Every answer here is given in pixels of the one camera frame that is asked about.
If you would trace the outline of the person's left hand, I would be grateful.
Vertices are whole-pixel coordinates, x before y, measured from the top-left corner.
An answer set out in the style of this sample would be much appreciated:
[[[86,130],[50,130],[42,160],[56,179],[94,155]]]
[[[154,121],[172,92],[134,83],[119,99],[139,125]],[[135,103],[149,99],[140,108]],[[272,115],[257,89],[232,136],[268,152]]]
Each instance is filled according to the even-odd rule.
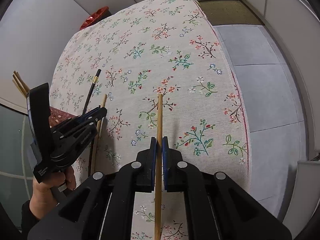
[[[73,191],[76,188],[74,170],[71,166],[67,168],[65,173],[52,173],[41,183],[38,183],[35,178],[33,179],[33,195],[29,208],[37,219],[42,219],[49,211],[56,207],[58,201],[53,196],[51,188],[58,187],[64,182],[66,182],[70,190]]]

